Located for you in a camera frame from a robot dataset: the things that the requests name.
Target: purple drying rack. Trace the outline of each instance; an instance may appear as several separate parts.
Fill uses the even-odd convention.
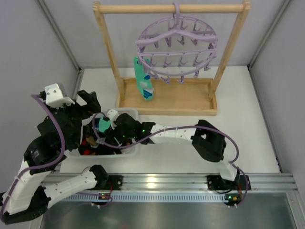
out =
[[[194,78],[198,78],[199,70],[204,69],[209,70],[209,62],[216,57],[216,50],[218,44],[218,37],[213,30],[213,28],[205,23],[204,21],[189,17],[189,16],[180,16],[179,5],[177,2],[173,3],[176,7],[176,13],[172,16],[165,17],[159,19],[158,21],[149,25],[139,36],[139,39],[136,41],[137,45],[137,54],[140,63],[143,65],[144,71],[146,71],[152,78],[159,79],[158,74],[167,76],[167,79],[160,77],[161,80],[165,81],[166,83],[170,83],[169,77],[170,76],[180,76],[179,83],[184,82],[184,76],[188,74],[194,74]],[[170,26],[170,21],[174,21],[174,25]],[[187,26],[183,26],[183,23],[186,21],[193,21],[194,26],[192,31],[186,31]],[[161,33],[161,34],[148,34],[149,30],[151,30],[154,26],[160,23],[168,23],[168,31]],[[205,31],[200,31],[200,29],[196,29],[198,25],[204,25],[206,27]],[[159,47],[158,42],[161,40],[165,40],[168,47],[172,45],[172,37],[173,36],[181,36],[181,40],[177,40],[181,45],[185,44],[185,38],[190,38],[194,45],[200,42],[208,42],[209,46],[207,50],[194,50],[194,51],[181,51],[181,52],[144,52],[145,47],[150,44],[154,44],[155,48]],[[206,60],[197,61],[198,57],[204,53],[209,53],[209,56]],[[181,73],[168,73],[161,70],[155,69],[156,62],[153,63],[153,58],[155,56],[164,56],[165,61],[163,63],[163,68],[167,68],[169,66],[173,66],[172,62],[168,62],[168,57],[170,56],[181,56],[179,62],[177,63],[178,67],[185,66],[187,61],[183,61],[183,57],[186,55],[196,55],[193,61],[194,69],[181,72]]]

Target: wooden rod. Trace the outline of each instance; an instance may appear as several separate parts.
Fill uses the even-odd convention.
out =
[[[121,99],[124,99],[124,95],[125,95],[124,82],[123,82],[123,79],[120,76],[119,66],[118,66],[117,60],[115,58],[115,54],[114,54],[114,50],[113,50],[113,47],[112,47],[112,43],[111,43],[110,35],[109,35],[109,32],[108,32],[105,17],[102,13],[99,13],[99,11],[98,11],[98,7],[100,5],[101,4],[99,2],[95,1],[93,3],[93,12],[94,12],[96,21],[99,25],[99,28],[100,28],[100,31],[102,33],[103,40],[104,40],[104,43],[105,43],[105,46],[106,46],[106,49],[107,49],[108,58],[109,58],[109,61],[110,61],[112,72],[113,72],[116,84],[118,86],[119,97]]]
[[[248,16],[249,10],[251,8],[250,0],[244,0],[243,1],[244,10],[243,12],[239,13],[236,17],[235,23],[233,25],[229,40],[227,42],[227,45],[224,50],[224,54],[220,60],[216,75],[214,77],[213,83],[209,89],[209,99],[212,100],[216,89],[218,87],[218,84],[223,76],[223,73],[225,71],[225,68],[230,60],[230,57],[233,53],[233,49],[236,45],[236,42],[238,40],[238,37],[240,35],[240,32],[242,31],[244,22],[246,21],[246,18]]]
[[[242,4],[179,4],[180,13],[241,13]],[[99,5],[100,13],[176,13],[171,5]]]

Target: wooden stand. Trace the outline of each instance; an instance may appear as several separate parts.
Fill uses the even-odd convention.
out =
[[[237,13],[229,40],[221,58],[215,78],[185,79],[180,85],[175,79],[170,85],[153,80],[154,98],[145,101],[140,96],[135,78],[121,78],[107,29],[105,13],[175,13],[174,5],[101,5],[93,3],[93,11],[101,30],[109,61],[116,80],[118,107],[135,107],[141,115],[216,115],[215,92],[229,62],[234,46],[249,13],[250,0],[242,4],[179,5],[180,13]]]

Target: gray floor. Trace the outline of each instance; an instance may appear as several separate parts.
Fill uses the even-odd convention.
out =
[[[60,218],[79,204],[58,203],[49,213],[57,222],[45,216],[41,229],[295,228],[285,194],[249,194],[237,209],[210,203],[112,203],[98,210],[86,204]]]

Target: oval hanger ring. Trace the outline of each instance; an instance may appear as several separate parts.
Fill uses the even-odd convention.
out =
[[[173,13],[173,18],[175,20],[175,26],[178,26],[179,18],[180,18],[180,8],[179,8],[179,4],[176,1],[174,1],[173,4],[175,5],[175,8],[176,8],[176,13],[175,14]]]

